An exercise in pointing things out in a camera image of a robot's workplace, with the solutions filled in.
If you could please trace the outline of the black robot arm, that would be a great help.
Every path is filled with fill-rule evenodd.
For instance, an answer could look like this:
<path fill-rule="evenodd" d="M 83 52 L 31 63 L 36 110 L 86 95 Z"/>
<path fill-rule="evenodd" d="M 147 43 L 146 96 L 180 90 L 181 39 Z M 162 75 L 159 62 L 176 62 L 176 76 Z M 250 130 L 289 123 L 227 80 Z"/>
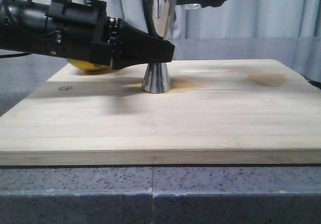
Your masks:
<path fill-rule="evenodd" d="M 58 58 L 88 61 L 120 70 L 145 63 L 170 62 L 174 45 L 108 17 L 106 2 L 69 2 L 62 14 L 50 6 L 7 0 L 1 8 L 1 48 Z"/>

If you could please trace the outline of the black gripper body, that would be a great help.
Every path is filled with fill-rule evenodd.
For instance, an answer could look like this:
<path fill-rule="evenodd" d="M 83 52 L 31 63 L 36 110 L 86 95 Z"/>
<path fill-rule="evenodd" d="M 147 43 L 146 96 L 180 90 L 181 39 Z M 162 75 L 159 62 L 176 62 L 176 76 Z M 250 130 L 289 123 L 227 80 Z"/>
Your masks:
<path fill-rule="evenodd" d="M 46 9 L 45 53 L 48 56 L 123 66 L 120 27 L 123 20 L 106 14 L 106 2 L 90 6 L 52 2 Z"/>

